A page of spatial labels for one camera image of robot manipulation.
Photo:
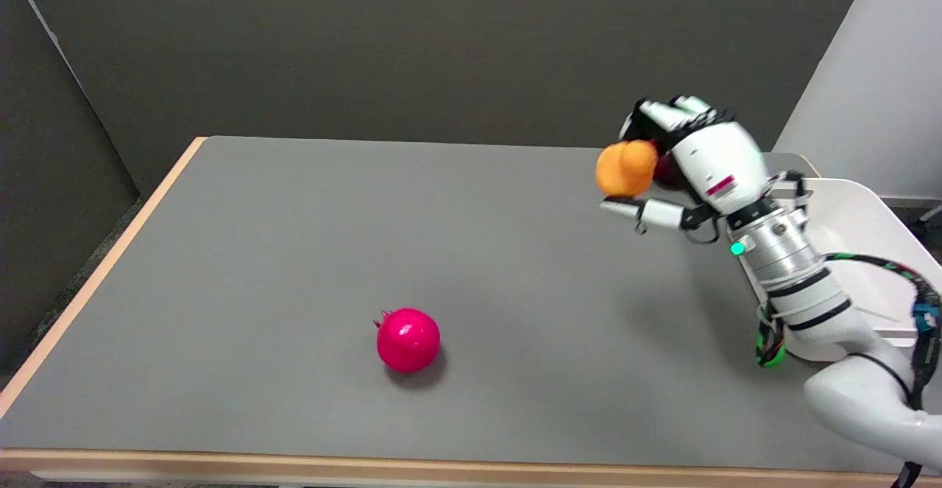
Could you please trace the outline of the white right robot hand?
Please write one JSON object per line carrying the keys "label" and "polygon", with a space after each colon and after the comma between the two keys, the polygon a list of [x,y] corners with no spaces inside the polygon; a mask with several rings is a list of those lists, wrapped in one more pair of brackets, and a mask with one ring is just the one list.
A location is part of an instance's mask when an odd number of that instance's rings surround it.
{"label": "white right robot hand", "polygon": [[595,165],[606,212],[689,233],[765,196],[763,153],[728,109],[695,96],[640,99]]}

